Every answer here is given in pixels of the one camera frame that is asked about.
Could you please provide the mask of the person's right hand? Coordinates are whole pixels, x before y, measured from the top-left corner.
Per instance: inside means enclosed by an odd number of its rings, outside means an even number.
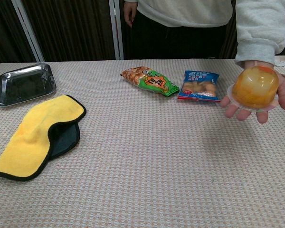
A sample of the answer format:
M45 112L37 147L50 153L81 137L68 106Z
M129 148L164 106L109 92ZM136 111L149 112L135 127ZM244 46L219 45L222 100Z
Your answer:
M138 0L124 0L124 20L129 27L132 27L136 16Z

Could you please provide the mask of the person's black trousers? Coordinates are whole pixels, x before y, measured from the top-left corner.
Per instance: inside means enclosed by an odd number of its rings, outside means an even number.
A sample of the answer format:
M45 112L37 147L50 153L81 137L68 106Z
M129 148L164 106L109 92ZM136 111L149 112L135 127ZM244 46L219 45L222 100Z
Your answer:
M218 58L227 26L167 27L140 12L131 28L132 59Z

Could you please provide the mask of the stainless steel rectangular tray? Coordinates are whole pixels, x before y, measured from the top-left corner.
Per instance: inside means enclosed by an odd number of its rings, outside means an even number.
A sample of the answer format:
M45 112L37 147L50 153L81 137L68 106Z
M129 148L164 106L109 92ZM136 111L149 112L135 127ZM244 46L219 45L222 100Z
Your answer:
M53 93L57 86L49 64L37 63L0 75L0 107Z

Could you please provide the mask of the person's white sweatshirt torso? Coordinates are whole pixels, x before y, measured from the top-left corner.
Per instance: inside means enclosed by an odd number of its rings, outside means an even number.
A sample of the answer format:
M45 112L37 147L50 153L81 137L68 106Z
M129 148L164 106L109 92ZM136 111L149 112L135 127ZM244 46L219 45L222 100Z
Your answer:
M231 0L124 0L137 3L138 11L164 26L212 28L228 24Z

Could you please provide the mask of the slanted white frame post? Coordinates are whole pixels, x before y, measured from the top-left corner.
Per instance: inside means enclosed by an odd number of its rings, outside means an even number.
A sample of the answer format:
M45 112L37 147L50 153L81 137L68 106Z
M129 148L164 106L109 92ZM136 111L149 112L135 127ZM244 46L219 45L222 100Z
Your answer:
M36 59L37 62L44 62L44 57L42 54L42 51L40 49L40 46L38 44L37 38L35 36L34 30L32 28L32 25L29 21L27 12L25 10L25 7L22 3L22 0L11 0L13 7L16 11L16 14L19 18L19 21L21 23L21 26L23 28L23 31L26 35L27 41L29 43L29 46L31 48L31 51Z

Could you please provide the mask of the blue clear snack bag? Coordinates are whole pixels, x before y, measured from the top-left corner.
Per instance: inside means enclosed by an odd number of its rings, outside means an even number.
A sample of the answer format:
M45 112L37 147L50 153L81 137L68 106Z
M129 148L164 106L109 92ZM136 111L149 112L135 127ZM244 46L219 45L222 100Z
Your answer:
M218 78L219 74L216 73L186 70L178 99L219 103Z

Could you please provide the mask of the yellow microfiber cloth black trim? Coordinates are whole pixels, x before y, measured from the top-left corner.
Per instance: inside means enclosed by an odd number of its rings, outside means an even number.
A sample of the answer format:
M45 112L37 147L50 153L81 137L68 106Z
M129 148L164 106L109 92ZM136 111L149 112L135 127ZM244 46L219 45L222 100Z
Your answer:
M49 160L78 144L78 122L85 114L86 108L69 95L32 107L0 155L0 177L15 181L37 177Z

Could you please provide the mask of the upright white frame post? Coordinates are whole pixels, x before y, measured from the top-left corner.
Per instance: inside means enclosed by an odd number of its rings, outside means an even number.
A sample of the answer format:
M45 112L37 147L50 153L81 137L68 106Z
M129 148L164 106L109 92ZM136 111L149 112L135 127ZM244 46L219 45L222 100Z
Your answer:
M124 60L119 0L109 0L109 10L110 10L113 42L114 42L115 59Z

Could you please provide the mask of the orange fruit jelly cup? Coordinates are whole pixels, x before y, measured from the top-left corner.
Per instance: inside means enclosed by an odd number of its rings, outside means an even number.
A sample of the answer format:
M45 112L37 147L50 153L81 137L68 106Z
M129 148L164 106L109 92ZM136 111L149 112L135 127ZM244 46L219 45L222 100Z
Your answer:
M232 104L250 112L266 112L279 106L279 78L275 70L253 66L242 71L227 89Z

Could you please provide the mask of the person's left forearm grey sleeve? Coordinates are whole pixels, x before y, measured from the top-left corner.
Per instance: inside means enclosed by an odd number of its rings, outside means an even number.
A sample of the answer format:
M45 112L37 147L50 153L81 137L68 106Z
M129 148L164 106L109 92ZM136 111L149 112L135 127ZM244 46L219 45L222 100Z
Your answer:
M275 64L285 48L285 0L236 0L237 54L235 63Z

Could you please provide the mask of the green orange snack bag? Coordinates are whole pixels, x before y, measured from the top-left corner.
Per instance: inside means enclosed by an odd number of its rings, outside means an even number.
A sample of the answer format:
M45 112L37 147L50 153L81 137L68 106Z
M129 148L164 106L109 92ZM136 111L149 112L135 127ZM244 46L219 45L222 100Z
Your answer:
M165 97L180 91L179 87L165 75L146 66L126 69L121 76L140 89L162 94Z

